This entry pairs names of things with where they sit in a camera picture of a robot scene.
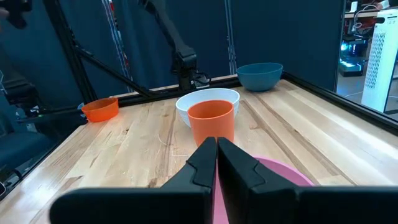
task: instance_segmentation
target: wood grain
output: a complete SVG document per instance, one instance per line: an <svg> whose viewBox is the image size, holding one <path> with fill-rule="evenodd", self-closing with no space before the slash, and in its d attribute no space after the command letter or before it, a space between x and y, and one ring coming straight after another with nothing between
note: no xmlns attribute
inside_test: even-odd
<svg viewBox="0 0 398 224"><path fill-rule="evenodd" d="M241 94L235 144L295 167L319 185L398 184L398 138L281 80ZM197 148L177 99L120 109L80 126L0 202L0 223L48 223L61 194L80 187L160 187Z"/></svg>

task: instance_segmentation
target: cup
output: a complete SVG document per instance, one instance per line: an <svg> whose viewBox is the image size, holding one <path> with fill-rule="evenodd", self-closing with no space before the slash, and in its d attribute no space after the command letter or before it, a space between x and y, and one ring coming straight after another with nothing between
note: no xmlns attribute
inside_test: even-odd
<svg viewBox="0 0 398 224"><path fill-rule="evenodd" d="M197 146L207 137L234 141L234 106L226 100L208 100L188 109L193 138Z"/></svg>

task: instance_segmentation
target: pink plate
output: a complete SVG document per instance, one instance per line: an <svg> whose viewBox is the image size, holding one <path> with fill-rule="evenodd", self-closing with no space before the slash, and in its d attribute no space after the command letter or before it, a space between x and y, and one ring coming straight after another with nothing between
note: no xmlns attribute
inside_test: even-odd
<svg viewBox="0 0 398 224"><path fill-rule="evenodd" d="M275 173L285 177L291 182L299 185L299 186L313 186L311 180L309 180L302 173L285 165L281 162L278 162L273 159L267 159L265 157L256 156L258 161L260 161L264 166L268 169L274 171ZM213 223L216 224L225 224L228 223L228 217L226 215L226 210L224 206L223 194L221 193L220 181L218 180L218 172L216 172L216 193L215 193L215 202L214 202L214 215L213 215Z"/></svg>

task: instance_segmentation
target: small orange bowl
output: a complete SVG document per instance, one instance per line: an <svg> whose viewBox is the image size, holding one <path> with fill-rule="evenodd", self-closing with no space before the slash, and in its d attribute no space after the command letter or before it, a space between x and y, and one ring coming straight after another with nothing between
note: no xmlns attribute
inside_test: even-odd
<svg viewBox="0 0 398 224"><path fill-rule="evenodd" d="M82 107L82 112L91 122L106 121L119 113L119 99L105 98L88 103Z"/></svg>

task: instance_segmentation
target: blue bowl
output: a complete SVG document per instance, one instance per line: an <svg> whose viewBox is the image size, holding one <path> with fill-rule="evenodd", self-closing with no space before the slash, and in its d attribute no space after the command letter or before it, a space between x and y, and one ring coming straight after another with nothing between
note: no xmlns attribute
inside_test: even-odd
<svg viewBox="0 0 398 224"><path fill-rule="evenodd" d="M266 91L280 80L283 65L278 63L254 63L238 68L242 86L251 91Z"/></svg>

